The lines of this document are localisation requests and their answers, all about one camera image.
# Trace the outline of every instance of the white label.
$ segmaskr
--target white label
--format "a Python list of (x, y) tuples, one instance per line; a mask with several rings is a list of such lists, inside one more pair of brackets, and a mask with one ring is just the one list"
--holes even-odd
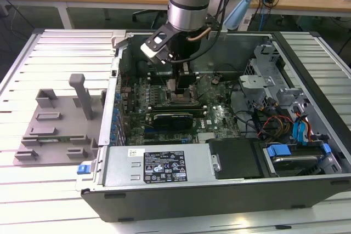
[(144, 153), (144, 148), (128, 149), (128, 157), (144, 156)]
[(176, 173), (174, 175), (175, 175), (175, 178), (182, 178), (182, 177), (186, 176), (186, 173)]

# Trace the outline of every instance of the barcode sticker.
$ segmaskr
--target barcode sticker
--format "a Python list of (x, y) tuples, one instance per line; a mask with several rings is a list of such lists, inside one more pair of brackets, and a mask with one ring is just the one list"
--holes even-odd
[(128, 149), (128, 157), (144, 156), (144, 152), (144, 148)]

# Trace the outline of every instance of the floor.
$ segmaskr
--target floor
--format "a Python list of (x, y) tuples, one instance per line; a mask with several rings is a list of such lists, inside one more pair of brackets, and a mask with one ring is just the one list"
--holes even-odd
[[(19, 10), (36, 28), (63, 28), (55, 8), (20, 7)], [(156, 13), (141, 15), (138, 17), (138, 22), (133, 22), (132, 13), (135, 11), (137, 10), (110, 9), (111, 19), (105, 20), (102, 9), (71, 8), (69, 10), (76, 28), (150, 29)], [(6, 18), (0, 20), (0, 79), (2, 79), (25, 45), (25, 36), (30, 36), (31, 27), (13, 8), (9, 9), (9, 15)], [(155, 27), (158, 28), (165, 21), (166, 18), (161, 18)], [(260, 21), (261, 17), (257, 16), (249, 30), (257, 31)], [(264, 31), (316, 31), (336, 52), (351, 35), (351, 30), (348, 29), (351, 28), (351, 19), (345, 18), (338, 21), (332, 18), (301, 17), (299, 19), (293, 16), (282, 18), (280, 15), (271, 15), (264, 17), (263, 25)], [(341, 58), (347, 64), (351, 64), (351, 42), (343, 49)]]

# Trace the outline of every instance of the power supply label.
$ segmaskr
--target power supply label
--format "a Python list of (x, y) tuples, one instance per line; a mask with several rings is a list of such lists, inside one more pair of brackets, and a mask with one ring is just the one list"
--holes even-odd
[(144, 182), (187, 181), (184, 151), (144, 153)]

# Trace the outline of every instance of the screw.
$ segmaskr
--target screw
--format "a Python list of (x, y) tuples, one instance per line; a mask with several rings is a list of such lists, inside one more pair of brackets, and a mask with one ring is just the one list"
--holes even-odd
[(219, 164), (213, 164), (213, 170), (214, 170), (215, 172), (219, 172), (219, 171), (220, 171)]

